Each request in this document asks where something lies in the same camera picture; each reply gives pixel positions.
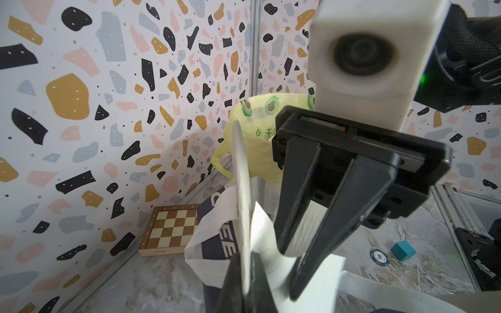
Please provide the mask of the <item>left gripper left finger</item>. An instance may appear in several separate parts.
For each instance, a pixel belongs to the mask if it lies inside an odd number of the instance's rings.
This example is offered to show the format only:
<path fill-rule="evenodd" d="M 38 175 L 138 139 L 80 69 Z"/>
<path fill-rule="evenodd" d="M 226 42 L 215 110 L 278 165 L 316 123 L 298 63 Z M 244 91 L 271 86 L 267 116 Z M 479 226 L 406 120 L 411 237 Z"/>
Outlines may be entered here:
<path fill-rule="evenodd" d="M 243 304 L 243 290 L 241 285 L 241 256 L 240 253 L 237 252 L 232 256 L 229 263 L 215 312 L 242 313 Z"/>

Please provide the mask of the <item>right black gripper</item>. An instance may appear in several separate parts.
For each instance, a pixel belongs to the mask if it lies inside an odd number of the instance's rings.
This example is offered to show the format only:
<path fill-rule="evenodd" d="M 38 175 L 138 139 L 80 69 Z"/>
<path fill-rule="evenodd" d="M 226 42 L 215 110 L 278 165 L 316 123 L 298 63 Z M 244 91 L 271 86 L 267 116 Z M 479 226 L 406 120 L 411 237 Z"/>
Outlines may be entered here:
<path fill-rule="evenodd" d="M 327 208 L 290 287 L 297 300 L 322 262 L 363 223 L 407 218 L 450 170 L 449 145 L 286 106 L 277 115 L 273 159 L 283 172 L 274 229 L 285 254 L 307 206 Z"/>

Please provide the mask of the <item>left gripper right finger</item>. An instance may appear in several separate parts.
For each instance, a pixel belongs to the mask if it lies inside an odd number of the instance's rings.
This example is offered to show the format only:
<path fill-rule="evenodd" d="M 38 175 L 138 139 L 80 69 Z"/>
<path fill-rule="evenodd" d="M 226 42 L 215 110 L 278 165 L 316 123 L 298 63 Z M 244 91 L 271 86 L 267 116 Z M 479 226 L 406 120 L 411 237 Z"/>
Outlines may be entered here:
<path fill-rule="evenodd" d="M 250 259 L 248 312 L 277 313 L 262 259 L 256 252 L 251 253 Z"/>

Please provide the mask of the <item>navy tote bag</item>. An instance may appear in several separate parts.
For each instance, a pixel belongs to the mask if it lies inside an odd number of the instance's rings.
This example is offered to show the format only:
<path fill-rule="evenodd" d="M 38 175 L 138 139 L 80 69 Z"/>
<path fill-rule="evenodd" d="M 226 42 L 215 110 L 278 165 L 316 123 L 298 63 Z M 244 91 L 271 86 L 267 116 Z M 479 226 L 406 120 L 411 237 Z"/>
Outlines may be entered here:
<path fill-rule="evenodd" d="M 206 312 L 215 312 L 231 258 L 241 248 L 236 187 L 221 188 L 197 212 L 200 221 L 185 261 L 203 283 Z"/>

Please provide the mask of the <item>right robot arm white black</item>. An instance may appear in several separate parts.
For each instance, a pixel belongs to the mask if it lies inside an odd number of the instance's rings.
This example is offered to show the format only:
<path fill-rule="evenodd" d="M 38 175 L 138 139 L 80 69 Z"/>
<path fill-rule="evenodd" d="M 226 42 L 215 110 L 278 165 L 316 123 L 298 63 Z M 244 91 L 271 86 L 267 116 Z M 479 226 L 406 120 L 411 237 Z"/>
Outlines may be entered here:
<path fill-rule="evenodd" d="M 321 1 L 311 23 L 305 109 L 275 118 L 283 171 L 275 219 L 286 253 L 311 202 L 326 213 L 296 262 L 298 300 L 322 262 L 360 226 L 408 217 L 451 168 L 452 148 L 402 133 L 412 102 L 446 113 L 500 103 L 500 18 L 489 31 L 449 1 Z"/>

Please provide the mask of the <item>white plastic trash bin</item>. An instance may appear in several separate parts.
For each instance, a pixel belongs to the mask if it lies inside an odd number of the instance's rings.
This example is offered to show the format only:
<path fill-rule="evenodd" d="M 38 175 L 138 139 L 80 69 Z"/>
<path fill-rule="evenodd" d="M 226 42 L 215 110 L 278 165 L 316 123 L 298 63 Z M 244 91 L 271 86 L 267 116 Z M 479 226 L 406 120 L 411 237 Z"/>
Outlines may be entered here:
<path fill-rule="evenodd" d="M 264 211 L 272 214 L 279 207 L 281 182 L 267 182 L 262 177 L 253 177 L 250 184 L 252 201 L 259 203 Z"/>

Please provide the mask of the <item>wooden checkerboard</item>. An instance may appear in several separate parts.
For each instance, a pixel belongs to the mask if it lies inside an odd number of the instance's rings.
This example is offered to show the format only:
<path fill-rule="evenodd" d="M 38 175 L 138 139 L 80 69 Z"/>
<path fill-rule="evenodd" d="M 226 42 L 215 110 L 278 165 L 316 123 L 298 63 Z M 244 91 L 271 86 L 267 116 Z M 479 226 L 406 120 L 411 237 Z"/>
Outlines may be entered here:
<path fill-rule="evenodd" d="M 198 227 L 198 206 L 155 207 L 138 249 L 140 255 L 183 254 Z"/>

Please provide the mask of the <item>yellow-green bin liner bag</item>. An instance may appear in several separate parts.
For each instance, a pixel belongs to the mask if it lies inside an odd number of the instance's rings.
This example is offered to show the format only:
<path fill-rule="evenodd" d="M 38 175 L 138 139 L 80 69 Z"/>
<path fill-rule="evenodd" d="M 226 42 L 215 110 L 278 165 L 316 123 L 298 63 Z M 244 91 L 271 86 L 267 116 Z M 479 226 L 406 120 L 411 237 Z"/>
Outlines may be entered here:
<path fill-rule="evenodd" d="M 233 174 L 220 163 L 220 158 L 232 151 L 232 124 L 237 122 L 243 134 L 250 176 L 261 177 L 267 182 L 282 180 L 282 170 L 273 160 L 271 141 L 277 132 L 275 118 L 286 106 L 313 111 L 315 96 L 302 93 L 269 93 L 240 101 L 230 112 L 224 127 L 223 143 L 215 151 L 211 161 L 213 167 L 229 179 L 233 178 Z"/>

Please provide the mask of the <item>small teal cube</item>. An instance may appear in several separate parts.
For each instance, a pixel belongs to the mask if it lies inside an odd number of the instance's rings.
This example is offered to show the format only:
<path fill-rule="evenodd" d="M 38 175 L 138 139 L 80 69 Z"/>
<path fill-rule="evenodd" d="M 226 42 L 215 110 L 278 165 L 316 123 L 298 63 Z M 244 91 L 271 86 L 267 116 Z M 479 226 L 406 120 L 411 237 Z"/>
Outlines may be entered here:
<path fill-rule="evenodd" d="M 416 254 L 416 250 L 407 241 L 397 242 L 392 246 L 391 252 L 402 262 L 411 259 Z"/>

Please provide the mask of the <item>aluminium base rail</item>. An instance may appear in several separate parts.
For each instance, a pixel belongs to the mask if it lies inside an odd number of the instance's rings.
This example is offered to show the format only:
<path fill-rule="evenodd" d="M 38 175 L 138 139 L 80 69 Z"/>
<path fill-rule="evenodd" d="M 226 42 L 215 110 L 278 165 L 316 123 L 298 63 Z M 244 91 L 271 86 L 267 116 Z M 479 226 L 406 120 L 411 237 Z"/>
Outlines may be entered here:
<path fill-rule="evenodd" d="M 455 235 L 456 228 L 494 239 L 500 234 L 500 201 L 451 186 L 437 184 L 431 189 L 476 291 L 481 291 Z"/>

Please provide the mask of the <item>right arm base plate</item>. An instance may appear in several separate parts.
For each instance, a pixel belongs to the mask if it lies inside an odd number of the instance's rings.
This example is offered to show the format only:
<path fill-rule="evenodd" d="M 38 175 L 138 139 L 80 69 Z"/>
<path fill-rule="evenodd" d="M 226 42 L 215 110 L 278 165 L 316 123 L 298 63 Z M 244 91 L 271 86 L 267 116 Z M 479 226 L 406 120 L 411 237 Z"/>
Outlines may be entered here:
<path fill-rule="evenodd" d="M 455 235 L 480 289 L 483 292 L 500 291 L 500 234 L 490 239 L 456 228 Z"/>

